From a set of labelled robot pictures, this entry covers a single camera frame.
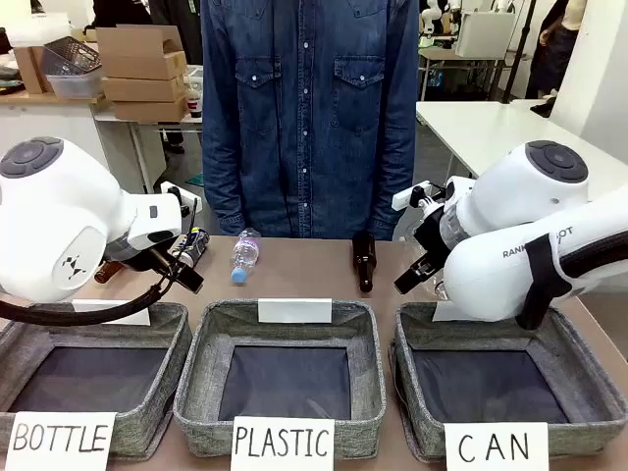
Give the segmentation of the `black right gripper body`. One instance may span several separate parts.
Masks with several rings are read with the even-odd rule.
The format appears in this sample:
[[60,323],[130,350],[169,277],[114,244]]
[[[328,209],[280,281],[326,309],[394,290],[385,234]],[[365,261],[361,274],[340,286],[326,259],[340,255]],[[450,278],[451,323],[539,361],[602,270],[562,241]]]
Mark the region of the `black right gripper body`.
[[442,268],[450,249],[446,246],[441,236],[441,218],[444,214],[443,208],[434,210],[425,216],[423,222],[414,232],[414,237],[423,247],[425,253],[419,258],[420,266],[428,268]]

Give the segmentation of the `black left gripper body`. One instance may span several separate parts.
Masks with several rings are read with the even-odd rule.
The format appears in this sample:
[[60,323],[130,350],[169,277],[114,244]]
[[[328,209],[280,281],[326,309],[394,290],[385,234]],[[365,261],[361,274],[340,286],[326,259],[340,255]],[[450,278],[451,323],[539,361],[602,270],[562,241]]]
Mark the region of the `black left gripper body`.
[[125,261],[125,267],[137,272],[153,271],[169,280],[191,281],[192,269],[170,252],[171,245],[163,242],[141,250]]

